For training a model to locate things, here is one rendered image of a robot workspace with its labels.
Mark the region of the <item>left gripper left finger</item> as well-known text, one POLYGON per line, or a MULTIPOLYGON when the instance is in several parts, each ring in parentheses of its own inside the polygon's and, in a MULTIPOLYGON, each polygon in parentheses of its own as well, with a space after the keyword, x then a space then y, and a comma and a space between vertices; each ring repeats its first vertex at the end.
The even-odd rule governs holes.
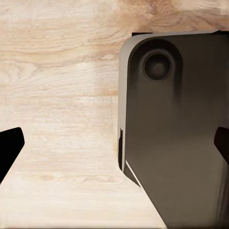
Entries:
POLYGON ((0 184, 25 144, 22 129, 0 132, 0 184))

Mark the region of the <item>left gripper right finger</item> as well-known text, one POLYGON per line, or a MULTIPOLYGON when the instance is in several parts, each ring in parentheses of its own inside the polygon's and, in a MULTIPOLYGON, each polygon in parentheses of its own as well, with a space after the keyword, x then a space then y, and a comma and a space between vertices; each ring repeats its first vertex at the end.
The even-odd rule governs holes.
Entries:
POLYGON ((229 165, 229 129, 218 127, 215 133, 214 145, 221 153, 227 164, 229 165))

